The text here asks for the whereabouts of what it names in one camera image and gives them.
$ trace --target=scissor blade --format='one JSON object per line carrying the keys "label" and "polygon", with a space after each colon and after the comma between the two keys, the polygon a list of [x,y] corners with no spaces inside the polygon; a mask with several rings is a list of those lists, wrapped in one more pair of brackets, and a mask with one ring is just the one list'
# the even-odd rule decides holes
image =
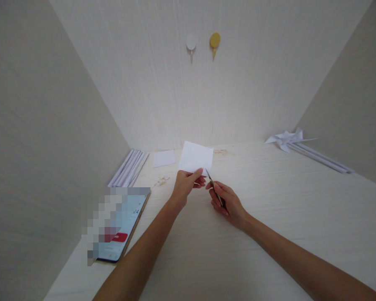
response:
{"label": "scissor blade", "polygon": [[208,174],[209,179],[212,180],[212,178],[210,177],[210,174],[209,174],[208,170],[206,168],[205,168],[205,170],[206,170],[206,173]]}

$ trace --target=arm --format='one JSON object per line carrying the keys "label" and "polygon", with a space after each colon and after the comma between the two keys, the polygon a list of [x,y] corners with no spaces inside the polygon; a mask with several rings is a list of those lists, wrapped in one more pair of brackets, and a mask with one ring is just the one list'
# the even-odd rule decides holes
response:
{"label": "arm", "polygon": [[192,188],[205,186],[200,168],[194,174],[177,173],[174,191],[159,214],[127,255],[122,258],[94,297],[98,300],[138,300],[175,219]]}
{"label": "arm", "polygon": [[376,300],[373,289],[248,214],[230,187],[215,182],[215,190],[226,201],[227,210],[220,207],[211,189],[214,209],[252,237],[314,300]]}

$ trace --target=hand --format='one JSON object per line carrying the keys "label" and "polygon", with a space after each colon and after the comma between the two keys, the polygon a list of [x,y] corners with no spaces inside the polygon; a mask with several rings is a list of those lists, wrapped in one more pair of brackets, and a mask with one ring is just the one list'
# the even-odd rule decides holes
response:
{"label": "hand", "polygon": [[198,169],[194,173],[178,171],[171,199],[181,201],[182,205],[185,206],[187,204],[187,196],[192,188],[205,187],[206,180],[202,172],[203,168]]}
{"label": "hand", "polygon": [[206,189],[209,190],[209,194],[212,197],[212,205],[213,208],[224,216],[226,220],[228,220],[233,226],[237,227],[240,230],[243,230],[245,226],[246,218],[248,213],[245,211],[244,207],[241,205],[241,202],[238,196],[235,194],[234,190],[232,190],[227,185],[218,182],[214,182],[214,189],[219,197],[223,198],[226,201],[226,208],[223,208],[220,204],[220,200],[214,193],[213,189],[210,189],[212,185],[210,182],[206,186]]}

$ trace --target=finger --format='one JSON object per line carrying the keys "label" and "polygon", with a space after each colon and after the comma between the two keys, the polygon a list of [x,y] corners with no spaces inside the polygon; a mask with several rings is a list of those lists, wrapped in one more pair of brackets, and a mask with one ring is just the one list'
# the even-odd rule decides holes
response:
{"label": "finger", "polygon": [[228,216],[229,213],[227,212],[227,210],[225,210],[223,207],[218,207],[216,205],[216,203],[212,200],[212,205],[213,205],[213,208],[220,214],[223,214],[225,216]]}
{"label": "finger", "polygon": [[184,175],[184,177],[188,177],[188,176],[190,176],[192,173],[190,173],[190,172],[188,172],[188,171],[179,170],[179,171],[177,172],[177,174],[182,174],[182,175]]}
{"label": "finger", "polygon": [[199,168],[191,176],[189,176],[189,178],[192,180],[192,182],[195,182],[195,180],[197,180],[202,175],[202,172],[203,168]]}
{"label": "finger", "polygon": [[214,190],[220,197],[222,197],[223,199],[227,199],[231,195],[236,196],[236,194],[234,193],[234,190],[232,190],[230,187],[224,184],[222,184],[223,185],[223,188],[222,188],[220,187],[219,183],[220,182],[214,182]]}
{"label": "finger", "polygon": [[212,197],[212,200],[216,203],[216,205],[217,205],[218,207],[221,207],[220,200],[219,200],[219,198],[217,197],[217,195],[214,193],[214,190],[213,190],[213,189],[209,190],[209,194],[210,194],[210,196]]}
{"label": "finger", "polygon": [[231,187],[229,187],[226,184],[223,184],[223,183],[221,183],[219,181],[215,181],[215,183],[217,183],[220,186],[220,188],[223,189],[224,191],[228,192],[229,194],[232,194],[232,195],[236,196],[234,190]]}
{"label": "finger", "polygon": [[202,187],[205,187],[205,183],[203,183],[203,182],[201,181],[200,178],[199,178],[199,179],[196,179],[196,180],[195,180],[195,183],[201,185]]}

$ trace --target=paper scrap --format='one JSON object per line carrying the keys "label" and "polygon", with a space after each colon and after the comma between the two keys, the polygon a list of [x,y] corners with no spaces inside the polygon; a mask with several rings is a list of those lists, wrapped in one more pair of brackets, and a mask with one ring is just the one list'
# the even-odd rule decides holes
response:
{"label": "paper scrap", "polygon": [[170,177],[169,176],[160,176],[159,175],[159,180],[152,186],[152,187],[155,187],[155,186],[162,186],[164,184],[167,183],[167,180],[169,179]]}
{"label": "paper scrap", "polygon": [[212,168],[213,148],[207,148],[199,144],[185,141],[183,153],[181,154],[179,170],[195,172],[198,168],[203,168],[203,176],[207,176]]}
{"label": "paper scrap", "polygon": [[174,150],[166,150],[154,153],[153,168],[170,165],[175,163]]}

